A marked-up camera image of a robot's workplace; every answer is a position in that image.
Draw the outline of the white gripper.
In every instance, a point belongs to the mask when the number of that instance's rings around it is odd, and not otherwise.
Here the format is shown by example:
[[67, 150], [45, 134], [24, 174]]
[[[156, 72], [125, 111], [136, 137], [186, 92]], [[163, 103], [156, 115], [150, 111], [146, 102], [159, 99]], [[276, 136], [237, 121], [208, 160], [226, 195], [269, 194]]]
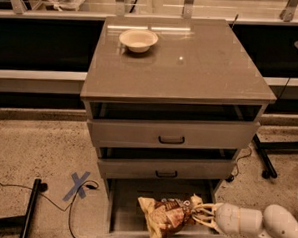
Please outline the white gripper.
[[197, 223], [226, 234], [249, 234], [257, 236], [263, 230], [261, 211], [234, 206], [230, 203], [205, 203], [197, 205], [197, 213], [213, 216], [192, 215]]

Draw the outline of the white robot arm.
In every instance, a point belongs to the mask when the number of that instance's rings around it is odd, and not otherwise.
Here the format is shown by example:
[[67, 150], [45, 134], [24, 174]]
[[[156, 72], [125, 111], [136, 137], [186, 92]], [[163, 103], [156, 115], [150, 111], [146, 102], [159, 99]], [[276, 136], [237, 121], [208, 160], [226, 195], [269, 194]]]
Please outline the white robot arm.
[[298, 221], [280, 205], [263, 211], [242, 208], [230, 203], [199, 204], [193, 219], [223, 234], [242, 234], [252, 238], [298, 238]]

